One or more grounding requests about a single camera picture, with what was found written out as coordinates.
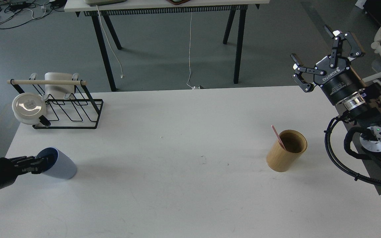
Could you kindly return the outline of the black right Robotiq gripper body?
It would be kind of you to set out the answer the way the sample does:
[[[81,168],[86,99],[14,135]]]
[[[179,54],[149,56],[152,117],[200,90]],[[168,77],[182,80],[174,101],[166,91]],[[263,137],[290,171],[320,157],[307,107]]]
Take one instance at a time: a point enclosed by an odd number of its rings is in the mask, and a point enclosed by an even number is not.
[[[368,111],[372,107],[362,95],[366,83],[351,68],[347,58],[338,57],[337,63],[330,67],[329,57],[325,56],[315,67],[322,71],[314,76],[314,83],[321,87],[323,93],[333,106],[343,104],[349,111]]]

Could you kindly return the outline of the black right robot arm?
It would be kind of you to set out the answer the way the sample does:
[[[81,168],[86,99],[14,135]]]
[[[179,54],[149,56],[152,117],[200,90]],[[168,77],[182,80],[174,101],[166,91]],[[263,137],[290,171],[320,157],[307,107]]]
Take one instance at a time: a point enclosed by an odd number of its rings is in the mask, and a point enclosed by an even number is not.
[[[362,161],[373,161],[381,168],[381,85],[377,82],[366,85],[351,67],[351,61],[364,55],[364,50],[351,32],[332,31],[324,25],[332,38],[331,52],[317,62],[313,68],[305,67],[299,57],[291,54],[294,61],[293,80],[303,92],[321,88],[333,106],[342,104],[345,111],[331,119],[324,131],[324,144],[331,161],[355,180],[380,186],[381,179],[374,179],[345,166],[335,155],[331,145],[331,134],[339,122],[354,125],[343,140],[345,152]]]

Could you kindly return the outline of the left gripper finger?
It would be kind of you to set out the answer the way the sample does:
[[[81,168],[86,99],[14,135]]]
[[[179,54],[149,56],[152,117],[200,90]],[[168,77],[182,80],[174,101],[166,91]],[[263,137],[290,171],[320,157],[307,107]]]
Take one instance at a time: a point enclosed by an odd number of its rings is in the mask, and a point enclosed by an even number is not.
[[[31,166],[15,166],[17,175],[24,175],[27,173],[31,174],[41,174],[48,169],[50,169],[50,166],[38,166],[38,167],[31,167]]]
[[[51,167],[56,158],[53,155],[34,157],[34,156],[21,156],[11,158],[10,161],[16,167]]]

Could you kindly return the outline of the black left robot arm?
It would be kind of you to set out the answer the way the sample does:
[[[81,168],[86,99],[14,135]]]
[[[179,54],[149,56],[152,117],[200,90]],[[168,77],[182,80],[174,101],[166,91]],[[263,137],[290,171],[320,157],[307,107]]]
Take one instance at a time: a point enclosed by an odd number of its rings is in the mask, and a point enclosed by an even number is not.
[[[21,156],[0,158],[0,190],[12,185],[18,176],[27,173],[41,174],[48,171],[56,162],[53,153],[43,156]]]

